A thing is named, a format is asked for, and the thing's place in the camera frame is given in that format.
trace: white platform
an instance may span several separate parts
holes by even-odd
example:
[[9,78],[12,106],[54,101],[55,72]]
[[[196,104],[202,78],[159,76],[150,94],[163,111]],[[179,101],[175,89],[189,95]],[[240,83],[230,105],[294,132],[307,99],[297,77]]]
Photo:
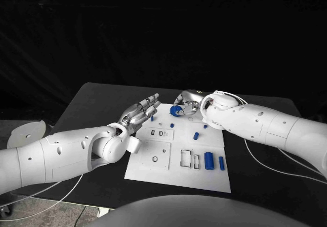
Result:
[[[175,117],[170,107],[172,104],[159,106],[155,121],[147,120],[137,132],[143,144],[139,153],[130,156],[126,179],[231,193],[222,131],[211,126],[204,128],[199,111],[192,116]],[[182,150],[191,151],[191,167],[181,166]],[[214,153],[215,170],[205,169],[205,152]],[[201,169],[195,169],[195,155],[201,157]],[[221,170],[219,156],[225,170]]]

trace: robotic hand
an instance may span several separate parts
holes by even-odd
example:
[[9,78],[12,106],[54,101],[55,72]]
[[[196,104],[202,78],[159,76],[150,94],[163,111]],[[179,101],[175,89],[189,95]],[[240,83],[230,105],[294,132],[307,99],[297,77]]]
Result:
[[157,113],[159,94],[124,111],[119,123],[64,131],[26,146],[0,150],[0,194],[36,183],[68,180],[137,153],[142,141],[130,136]]
[[170,108],[173,116],[202,112],[204,122],[244,139],[300,156],[327,178],[327,124],[248,104],[231,93],[186,90]]

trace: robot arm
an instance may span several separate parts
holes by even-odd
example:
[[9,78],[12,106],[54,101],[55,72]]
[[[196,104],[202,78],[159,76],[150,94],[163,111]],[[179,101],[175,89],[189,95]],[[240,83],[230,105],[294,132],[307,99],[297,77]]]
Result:
[[202,95],[198,110],[204,122],[214,128],[300,156],[327,178],[327,124],[258,105],[240,105],[237,99],[219,91]]
[[68,180],[116,163],[142,141],[130,136],[157,113],[159,94],[124,111],[119,123],[64,131],[26,146],[0,150],[0,194],[36,183]]

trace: black table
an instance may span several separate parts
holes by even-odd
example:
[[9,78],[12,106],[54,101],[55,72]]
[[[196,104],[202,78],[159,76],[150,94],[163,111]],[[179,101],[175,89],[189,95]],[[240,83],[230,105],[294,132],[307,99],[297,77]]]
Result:
[[[155,93],[162,103],[173,103],[182,90],[132,87],[87,83],[55,125],[52,133],[109,125],[119,121],[123,111]],[[240,95],[250,104],[270,107],[287,114],[302,116],[294,102],[287,98]],[[244,139],[224,131],[225,152],[232,193],[149,183],[124,179],[130,153],[121,160],[97,168],[83,177],[78,187],[65,201],[98,207],[123,205],[162,195],[195,194],[231,198],[263,206],[312,226],[327,225],[327,185],[310,179],[277,173],[254,160]],[[325,178],[294,163],[267,145],[248,141],[258,160],[280,171]],[[64,181],[38,197],[60,200],[70,192],[78,177]],[[13,193],[31,195],[51,184],[31,185]]]

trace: white cable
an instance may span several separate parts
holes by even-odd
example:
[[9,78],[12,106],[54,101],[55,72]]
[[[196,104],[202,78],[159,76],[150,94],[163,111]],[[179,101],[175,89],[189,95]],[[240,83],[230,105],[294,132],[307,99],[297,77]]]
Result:
[[[235,94],[228,93],[228,92],[225,92],[225,91],[224,91],[224,93],[232,95],[234,97],[237,97],[237,98],[240,99],[240,101],[242,102],[242,104],[244,104],[244,102],[245,102],[245,104],[248,104],[248,102],[247,102],[241,97],[238,97]],[[250,150],[250,147],[248,147],[247,140],[244,140],[244,141],[245,141],[245,145],[247,145],[248,151],[250,151],[250,153],[251,153],[251,150]],[[316,170],[314,170],[313,168],[310,168],[306,164],[303,164],[300,161],[297,161],[290,155],[287,155],[287,153],[286,153],[281,149],[278,149],[278,150],[281,151],[281,153],[283,153],[294,162],[297,162],[302,166],[304,166],[306,168],[309,168],[310,170],[313,170],[316,173],[319,173],[322,176],[325,176],[319,171],[316,171]],[[284,172],[281,172],[281,171],[273,169],[271,167],[268,167],[267,165],[264,165],[264,164],[258,161],[258,159],[255,158],[255,156],[254,156],[253,153],[251,153],[251,155],[253,155],[254,159],[257,160],[257,162],[258,162],[263,166],[266,166],[268,169],[271,169],[271,170],[274,170],[274,171],[277,171],[277,172],[280,172],[280,173],[283,173],[283,174],[291,175],[291,176],[306,177],[306,178],[309,178],[309,179],[312,179],[312,180],[314,180],[314,181],[319,181],[319,182],[327,184],[327,182],[320,181],[320,180],[317,180],[317,179],[314,179],[314,178],[312,178],[312,177],[309,177],[309,176],[303,176],[303,175],[297,175],[297,174],[284,173]]]
[[41,211],[39,213],[36,213],[36,214],[34,214],[34,215],[29,215],[29,216],[26,216],[26,217],[24,217],[24,218],[18,218],[18,219],[11,219],[11,220],[0,220],[0,222],[2,221],[18,221],[18,220],[22,220],[22,219],[26,219],[26,218],[31,218],[32,216],[35,216],[35,215],[38,215],[38,214],[41,214],[42,212],[45,212],[47,210],[49,210],[67,197],[68,197],[68,195],[71,194],[71,192],[74,191],[74,189],[77,188],[77,185],[78,185],[78,183],[80,183],[80,181],[81,181],[81,179],[83,179],[83,176],[84,175],[81,175],[81,177],[80,177],[80,180],[78,180],[78,182],[77,182],[77,184],[75,184],[75,186],[74,186],[74,188],[71,189],[71,191],[70,191],[70,193],[65,195],[65,197],[48,208],[48,209],[45,209],[44,211]]
[[[248,147],[247,140],[244,139],[244,141],[245,141],[245,145],[247,145],[248,151],[250,151],[250,153],[251,153],[251,150],[250,150],[250,147]],[[278,171],[278,170],[273,169],[271,167],[268,167],[266,164],[263,164],[263,163],[258,161],[258,159],[255,158],[255,156],[254,156],[254,154],[253,154],[253,153],[251,153],[251,155],[253,155],[253,157],[254,157],[255,161],[257,161],[257,162],[258,162],[258,163],[260,163],[264,167],[267,167],[268,169],[271,169],[271,170],[274,170],[274,171],[280,172],[281,174],[287,174],[287,175],[291,175],[291,176],[306,177],[306,178],[309,178],[309,179],[312,179],[312,180],[314,180],[314,181],[319,181],[319,182],[322,182],[322,183],[326,183],[326,184],[327,184],[327,182],[320,181],[320,180],[317,180],[317,179],[314,179],[314,178],[312,178],[312,177],[309,177],[309,176],[303,176],[303,175],[297,175],[297,174],[284,173],[284,172],[281,172],[281,171]]]
[[21,202],[22,200],[26,200],[26,199],[31,198],[32,196],[35,196],[35,195],[41,194],[42,192],[45,192],[48,189],[51,189],[51,188],[52,188],[54,186],[57,186],[60,183],[61,183],[61,181],[60,181],[57,184],[54,184],[49,188],[47,188],[47,189],[42,190],[41,192],[38,192],[38,193],[29,195],[28,197],[22,198],[21,200],[18,200],[18,201],[15,201],[15,202],[9,202],[9,203],[6,203],[6,204],[2,204],[0,207],[6,207],[6,206],[9,206],[9,205],[13,204],[13,203]]
[[322,176],[325,176],[317,170],[314,170],[313,168],[310,168],[306,164],[303,164],[299,160],[296,160],[281,149],[278,149],[281,151],[281,153],[294,161],[297,162],[302,166],[304,166],[306,168],[309,168],[312,171],[314,171],[316,173],[319,173]]

